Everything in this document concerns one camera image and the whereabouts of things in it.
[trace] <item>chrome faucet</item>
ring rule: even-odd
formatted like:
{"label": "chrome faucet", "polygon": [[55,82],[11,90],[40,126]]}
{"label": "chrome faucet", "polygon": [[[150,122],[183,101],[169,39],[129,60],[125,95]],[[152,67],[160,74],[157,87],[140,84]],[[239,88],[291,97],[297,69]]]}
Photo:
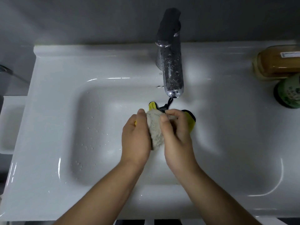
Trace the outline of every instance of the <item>chrome faucet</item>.
{"label": "chrome faucet", "polygon": [[176,8],[167,9],[155,38],[155,44],[158,45],[155,63],[163,72],[165,92],[171,98],[180,97],[184,89],[179,36],[180,14]]}

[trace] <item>hand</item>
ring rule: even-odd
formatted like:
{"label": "hand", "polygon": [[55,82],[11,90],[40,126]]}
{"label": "hand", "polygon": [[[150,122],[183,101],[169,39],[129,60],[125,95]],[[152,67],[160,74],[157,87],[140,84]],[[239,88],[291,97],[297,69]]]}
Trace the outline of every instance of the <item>hand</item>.
{"label": "hand", "polygon": [[165,141],[165,158],[175,176],[193,172],[199,169],[195,159],[192,139],[188,130],[188,121],[184,112],[171,109],[167,115],[174,115],[177,119],[173,126],[167,115],[160,116],[160,128]]}
{"label": "hand", "polygon": [[144,168],[150,154],[151,141],[147,116],[143,109],[132,115],[123,127],[122,156],[120,162],[130,162]]}

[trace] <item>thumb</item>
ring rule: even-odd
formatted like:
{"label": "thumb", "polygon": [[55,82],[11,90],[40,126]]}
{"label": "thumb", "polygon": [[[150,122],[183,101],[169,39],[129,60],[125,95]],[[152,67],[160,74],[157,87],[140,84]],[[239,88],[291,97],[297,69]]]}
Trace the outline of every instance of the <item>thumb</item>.
{"label": "thumb", "polygon": [[162,114],[160,116],[160,129],[163,134],[165,144],[172,144],[173,142],[177,141],[177,138],[175,137],[173,131],[173,127],[166,114]]}

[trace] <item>sink countertop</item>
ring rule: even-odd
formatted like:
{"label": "sink countertop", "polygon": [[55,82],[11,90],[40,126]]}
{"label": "sink countertop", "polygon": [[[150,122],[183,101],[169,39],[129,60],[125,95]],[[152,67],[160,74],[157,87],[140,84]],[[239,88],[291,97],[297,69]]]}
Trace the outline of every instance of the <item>sink countertop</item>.
{"label": "sink countertop", "polygon": [[[185,91],[170,108],[196,117],[200,166],[255,216],[300,216],[300,109],[255,78],[262,49],[294,41],[182,43]],[[168,96],[155,44],[36,46],[0,220],[56,220],[121,156],[122,126]],[[151,158],[120,219],[199,218],[166,166]]]}

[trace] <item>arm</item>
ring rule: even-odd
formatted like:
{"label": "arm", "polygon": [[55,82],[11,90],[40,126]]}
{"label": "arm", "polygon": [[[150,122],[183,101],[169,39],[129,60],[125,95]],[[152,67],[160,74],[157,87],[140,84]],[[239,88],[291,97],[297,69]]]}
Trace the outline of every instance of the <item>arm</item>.
{"label": "arm", "polygon": [[105,175],[54,225],[113,224],[133,190],[151,150],[147,117],[143,109],[123,128],[119,164]]}
{"label": "arm", "polygon": [[176,127],[175,132],[167,115],[160,117],[167,164],[199,209],[204,222],[210,225],[259,225],[255,218],[197,164],[186,115],[176,109],[166,110],[166,114],[177,117],[173,124]]}

